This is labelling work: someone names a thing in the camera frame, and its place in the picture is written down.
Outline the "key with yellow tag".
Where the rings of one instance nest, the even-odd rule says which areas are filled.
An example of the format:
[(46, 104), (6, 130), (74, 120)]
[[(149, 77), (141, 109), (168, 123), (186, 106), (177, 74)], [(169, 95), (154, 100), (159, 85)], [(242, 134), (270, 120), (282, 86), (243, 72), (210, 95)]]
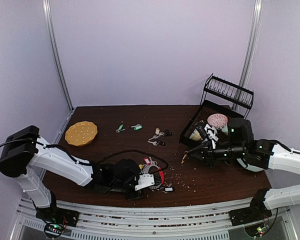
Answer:
[(181, 164), (183, 165), (188, 158), (189, 158), (188, 154), (185, 153), (182, 157)]

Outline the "metal keyring with red handle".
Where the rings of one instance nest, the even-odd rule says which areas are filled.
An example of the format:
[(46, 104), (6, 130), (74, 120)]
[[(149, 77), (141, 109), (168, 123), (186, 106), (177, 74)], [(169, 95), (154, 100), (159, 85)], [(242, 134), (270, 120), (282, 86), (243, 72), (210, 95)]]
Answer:
[(154, 177), (154, 185), (149, 188), (154, 190), (160, 190), (165, 183), (165, 175), (164, 172), (159, 167), (157, 161), (152, 161), (150, 165), (143, 164), (143, 168), (141, 169), (142, 174), (151, 174)]

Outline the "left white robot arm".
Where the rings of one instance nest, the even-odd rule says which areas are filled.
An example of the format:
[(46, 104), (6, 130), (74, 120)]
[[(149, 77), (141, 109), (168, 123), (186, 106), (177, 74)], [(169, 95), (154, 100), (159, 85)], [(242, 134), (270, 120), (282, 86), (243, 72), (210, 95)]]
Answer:
[(161, 187), (163, 169), (158, 167), (153, 154), (145, 154), (145, 165), (140, 167), (132, 159), (107, 163), (84, 160), (71, 155), (64, 147), (50, 144), (39, 135), (39, 128), (30, 125), (0, 144), (0, 173), (17, 181), (32, 200), (36, 217), (55, 229), (76, 227), (79, 212), (57, 206), (55, 194), (34, 171), (35, 167), (66, 178), (80, 187), (97, 193), (124, 194), (126, 199), (143, 197), (146, 188)]

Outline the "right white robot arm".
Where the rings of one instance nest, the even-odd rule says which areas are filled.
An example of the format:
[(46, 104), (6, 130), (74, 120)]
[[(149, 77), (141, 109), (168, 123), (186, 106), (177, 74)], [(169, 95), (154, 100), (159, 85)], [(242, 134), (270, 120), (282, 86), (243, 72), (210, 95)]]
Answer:
[[(281, 170), (300, 175), (300, 151), (289, 148), (275, 139), (255, 140), (251, 122), (244, 118), (231, 118), (227, 122), (228, 140), (217, 143), (217, 135), (209, 124), (198, 122), (196, 131), (201, 144), (186, 153), (189, 158), (214, 167), (217, 161), (227, 164), (233, 160), (251, 171)], [(272, 210), (300, 205), (300, 184), (284, 188), (259, 189), (248, 207), (231, 210), (232, 226), (261, 221), (272, 216)]]

